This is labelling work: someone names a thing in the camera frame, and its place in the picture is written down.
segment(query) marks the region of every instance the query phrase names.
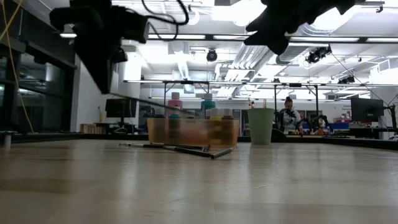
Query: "table surface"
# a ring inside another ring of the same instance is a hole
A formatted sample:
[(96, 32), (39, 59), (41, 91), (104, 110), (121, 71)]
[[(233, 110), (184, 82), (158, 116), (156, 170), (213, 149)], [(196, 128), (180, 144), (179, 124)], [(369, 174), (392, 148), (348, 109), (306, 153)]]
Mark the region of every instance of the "table surface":
[(398, 153), (248, 143), (217, 160), (76, 140), (0, 153), (0, 223), (397, 223)]

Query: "computer monitor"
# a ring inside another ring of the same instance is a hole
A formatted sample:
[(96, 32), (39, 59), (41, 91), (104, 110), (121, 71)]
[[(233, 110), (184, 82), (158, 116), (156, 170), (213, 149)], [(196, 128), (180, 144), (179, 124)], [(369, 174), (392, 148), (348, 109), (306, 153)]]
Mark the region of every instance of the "computer monitor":
[(384, 116), (382, 100), (351, 98), (352, 121), (378, 122)]
[(106, 117), (107, 118), (135, 118), (136, 117), (136, 107), (137, 107), (136, 100), (107, 99), (106, 107), (105, 107)]

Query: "ceiling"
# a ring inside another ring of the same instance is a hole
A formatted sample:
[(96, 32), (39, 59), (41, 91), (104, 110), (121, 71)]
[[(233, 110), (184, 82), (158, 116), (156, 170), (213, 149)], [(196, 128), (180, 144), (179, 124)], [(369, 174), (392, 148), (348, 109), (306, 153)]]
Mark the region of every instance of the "ceiling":
[[(384, 11), (376, 13), (378, 6), (355, 7), (346, 20), (345, 17), (326, 15), (319, 18), (318, 25), (332, 26), (334, 23), (340, 23), (336, 29), (329, 30), (324, 35), (341, 36), (380, 36), (395, 37), (398, 36), (398, 1), (385, 0)], [(146, 0), (149, 8), (156, 13), (171, 14), (178, 21), (183, 20), (182, 10), (175, 1)], [(264, 6), (260, 0), (240, 0), (232, 6), (215, 6), (215, 0), (211, 1), (184, 1), (186, 5), (192, 6), (193, 12), (190, 13), (194, 25), (186, 25), (180, 28), (181, 34), (246, 34), (244, 25), (253, 20), (262, 12)], [(31, 0), (24, 2), (25, 7), (38, 15), (43, 20), (48, 20), (50, 9), (55, 7), (68, 6), (67, 0)], [(142, 6), (141, 0), (114, 1), (114, 4), (128, 7), (140, 14), (148, 14)], [(175, 27), (169, 24), (151, 21), (158, 32), (163, 34), (173, 34)], [(272, 58), (269, 50), (261, 47), (243, 47), (241, 42), (227, 41), (184, 41), (188, 45), (188, 51), (184, 52), (185, 59), (176, 58), (174, 53), (169, 52), (169, 43), (159, 40), (148, 41), (146, 45), (134, 44), (137, 46), (137, 52), (142, 58), (142, 74), (144, 77), (157, 75), (157, 78), (170, 78), (173, 70), (178, 70), (181, 66), (186, 66), (190, 71), (212, 71), (215, 72), (216, 65), (219, 63), (232, 64), (237, 63), (240, 54), (246, 55), (247, 62), (257, 58), (252, 70), (258, 77), (282, 77), (283, 79), (295, 82), (307, 82), (323, 78), (323, 82), (331, 77), (344, 75), (346, 68), (354, 71), (358, 77), (366, 79), (369, 76), (371, 67), (377, 63), (385, 61), (389, 57), (398, 56), (398, 45), (394, 44), (331, 44), (333, 54), (345, 66), (342, 66), (334, 56), (324, 58), (320, 63), (305, 68), (303, 59), (308, 55), (308, 51), (315, 49), (316, 46), (295, 49), (298, 54), (293, 55), (294, 60), (289, 62), (288, 66), (283, 65), (281, 70), (275, 74), (265, 74), (268, 71), (274, 71), (273, 64), (269, 59)], [(206, 55), (209, 49), (215, 49), (218, 54), (218, 61), (207, 62)]]

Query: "teal bottle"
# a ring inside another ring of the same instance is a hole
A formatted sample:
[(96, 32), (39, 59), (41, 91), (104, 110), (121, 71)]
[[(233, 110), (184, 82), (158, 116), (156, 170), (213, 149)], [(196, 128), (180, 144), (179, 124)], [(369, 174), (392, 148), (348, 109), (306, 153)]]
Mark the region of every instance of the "teal bottle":
[(206, 110), (216, 108), (216, 102), (213, 101), (213, 94), (205, 93), (205, 100), (201, 103), (201, 118), (206, 119)]

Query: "pink bottle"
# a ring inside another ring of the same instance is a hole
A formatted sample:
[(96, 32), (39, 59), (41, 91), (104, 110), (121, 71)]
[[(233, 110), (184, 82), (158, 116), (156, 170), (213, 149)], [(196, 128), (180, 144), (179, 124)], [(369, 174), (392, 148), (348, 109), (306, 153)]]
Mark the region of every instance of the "pink bottle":
[(182, 109), (182, 101), (180, 100), (179, 92), (172, 92), (172, 99), (167, 102), (167, 106), (178, 107)]

